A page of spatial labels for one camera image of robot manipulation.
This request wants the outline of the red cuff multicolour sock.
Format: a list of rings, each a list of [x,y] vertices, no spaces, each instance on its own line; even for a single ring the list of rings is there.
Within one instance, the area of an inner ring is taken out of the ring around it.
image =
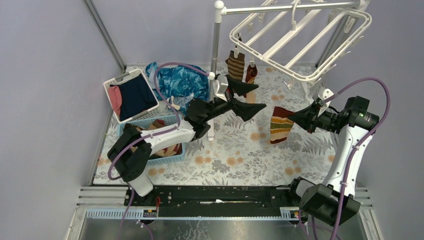
[[[255,78],[256,78],[257,74],[258,74],[257,66],[256,65],[254,65],[254,66],[249,65],[247,67],[247,70],[246,70],[246,76],[245,76],[245,80],[244,81],[247,84],[250,84],[250,85],[251,84],[254,84],[255,83]],[[244,95],[244,98],[246,99],[246,102],[247,103],[254,104],[256,102],[256,93],[255,93],[255,91],[252,90],[252,91],[248,92],[246,95]]]
[[[278,144],[284,142],[293,128],[294,122],[289,119],[294,115],[293,111],[283,107],[275,106],[270,119],[270,143]]]

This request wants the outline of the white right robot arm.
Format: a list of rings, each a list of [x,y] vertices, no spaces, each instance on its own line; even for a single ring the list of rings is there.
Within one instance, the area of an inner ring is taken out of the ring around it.
[[[332,227],[355,216],[361,206],[354,199],[357,173],[380,121],[379,116],[368,112],[369,102],[361,96],[350,97],[340,113],[319,113],[322,102],[316,100],[288,116],[308,133],[321,129],[338,135],[335,157],[323,182],[314,184],[298,177],[286,193],[291,205]]]

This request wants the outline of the brown striped sock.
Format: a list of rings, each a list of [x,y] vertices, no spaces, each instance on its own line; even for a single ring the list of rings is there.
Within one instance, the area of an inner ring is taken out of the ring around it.
[[[228,58],[225,60],[228,75],[234,80],[242,81],[245,69],[245,54],[239,53],[235,56],[235,51],[229,52]]]
[[[236,38],[239,42],[241,42],[241,41],[242,41],[241,35],[240,35],[239,33],[236,33],[236,34],[235,34],[235,38]]]

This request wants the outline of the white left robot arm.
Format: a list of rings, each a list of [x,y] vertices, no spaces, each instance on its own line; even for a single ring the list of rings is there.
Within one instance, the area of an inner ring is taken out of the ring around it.
[[[154,185],[146,172],[153,154],[165,148],[201,139],[210,129],[209,121],[233,111],[244,122],[252,119],[266,107],[264,103],[239,101],[234,95],[244,96],[256,90],[257,84],[235,80],[229,75],[209,76],[213,98],[205,101],[194,98],[188,103],[184,118],[159,129],[138,131],[134,127],[125,129],[107,156],[118,177],[136,193],[136,199],[144,206],[155,200]]]

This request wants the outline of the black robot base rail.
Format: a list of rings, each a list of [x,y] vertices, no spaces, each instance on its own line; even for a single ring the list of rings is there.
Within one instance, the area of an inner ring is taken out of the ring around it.
[[[155,185],[146,196],[127,189],[123,204],[152,207],[162,218],[272,218],[282,217],[285,209],[297,210],[300,201],[289,185]]]

